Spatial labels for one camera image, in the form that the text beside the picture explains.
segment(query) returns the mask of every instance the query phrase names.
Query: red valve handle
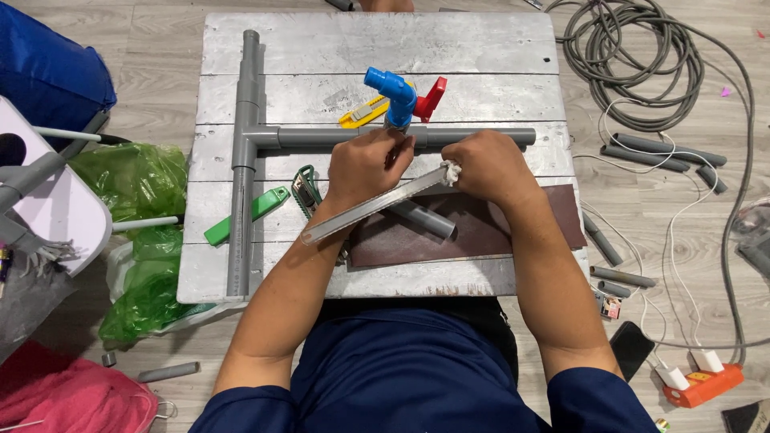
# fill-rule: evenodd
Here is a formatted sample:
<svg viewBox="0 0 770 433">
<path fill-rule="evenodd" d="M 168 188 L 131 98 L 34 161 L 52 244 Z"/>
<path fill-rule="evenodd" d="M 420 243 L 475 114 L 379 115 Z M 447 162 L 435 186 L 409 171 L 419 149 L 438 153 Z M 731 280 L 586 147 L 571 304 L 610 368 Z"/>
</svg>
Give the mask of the red valve handle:
<svg viewBox="0 0 770 433">
<path fill-rule="evenodd" d="M 428 123 L 430 121 L 430 117 L 433 115 L 433 111 L 436 109 L 436 106 L 441 100 L 441 96 L 444 95 L 444 90 L 446 89 L 447 79 L 438 77 L 436 84 L 430 89 L 427 96 L 417 97 L 417 104 L 414 105 L 413 114 L 419 117 L 422 123 Z"/>
</svg>

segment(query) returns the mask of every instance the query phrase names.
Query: blue elbow fitting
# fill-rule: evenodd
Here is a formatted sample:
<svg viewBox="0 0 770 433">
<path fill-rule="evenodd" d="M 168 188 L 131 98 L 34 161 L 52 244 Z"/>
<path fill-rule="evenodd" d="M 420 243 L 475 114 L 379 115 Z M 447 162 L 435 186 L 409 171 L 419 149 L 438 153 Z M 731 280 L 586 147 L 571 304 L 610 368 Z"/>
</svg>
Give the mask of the blue elbow fitting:
<svg viewBox="0 0 770 433">
<path fill-rule="evenodd" d="M 383 72 L 370 66 L 363 77 L 363 84 L 390 99 L 385 116 L 391 125 L 402 128 L 411 123 L 414 106 L 417 104 L 417 92 L 403 78 L 391 71 Z"/>
</svg>

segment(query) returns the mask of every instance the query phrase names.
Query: brown sandpaper sheet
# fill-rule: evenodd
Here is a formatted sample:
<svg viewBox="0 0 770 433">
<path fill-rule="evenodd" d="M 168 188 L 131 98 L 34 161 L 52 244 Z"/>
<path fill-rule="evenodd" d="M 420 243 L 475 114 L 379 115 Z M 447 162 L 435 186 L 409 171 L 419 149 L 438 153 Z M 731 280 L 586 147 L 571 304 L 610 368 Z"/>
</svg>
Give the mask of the brown sandpaper sheet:
<svg viewBox="0 0 770 433">
<path fill-rule="evenodd" d="M 586 247 L 573 186 L 545 186 L 543 190 L 570 248 Z M 441 239 L 415 223 L 383 210 L 361 221 L 350 234 L 350 264 L 353 267 L 511 253 L 508 222 L 496 205 L 466 193 L 416 196 L 410 200 L 454 222 L 456 228 L 452 237 Z"/>
</svg>

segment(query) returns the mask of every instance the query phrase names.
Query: navy blue shirt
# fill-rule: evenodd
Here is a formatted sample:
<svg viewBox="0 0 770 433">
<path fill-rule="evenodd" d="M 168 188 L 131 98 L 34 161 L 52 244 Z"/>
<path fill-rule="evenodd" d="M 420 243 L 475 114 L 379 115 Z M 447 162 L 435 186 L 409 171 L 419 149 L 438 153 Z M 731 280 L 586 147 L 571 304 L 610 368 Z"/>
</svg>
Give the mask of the navy blue shirt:
<svg viewBox="0 0 770 433">
<path fill-rule="evenodd" d="M 571 368 L 547 394 L 551 425 L 524 404 L 500 352 L 470 325 L 428 310 L 374 310 L 313 329 L 291 391 L 222 391 L 190 431 L 658 431 L 612 373 Z"/>
</svg>

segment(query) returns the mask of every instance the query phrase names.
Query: smartphone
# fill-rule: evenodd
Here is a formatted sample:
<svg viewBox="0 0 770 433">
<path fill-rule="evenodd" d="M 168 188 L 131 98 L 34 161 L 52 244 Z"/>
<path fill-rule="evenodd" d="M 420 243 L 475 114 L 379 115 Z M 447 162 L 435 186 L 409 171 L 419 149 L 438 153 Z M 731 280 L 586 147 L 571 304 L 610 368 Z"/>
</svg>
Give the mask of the smartphone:
<svg viewBox="0 0 770 433">
<path fill-rule="evenodd" d="M 621 367 L 623 379 L 628 382 L 655 348 L 655 343 L 649 341 L 636 324 L 625 321 L 610 339 L 610 346 Z"/>
</svg>

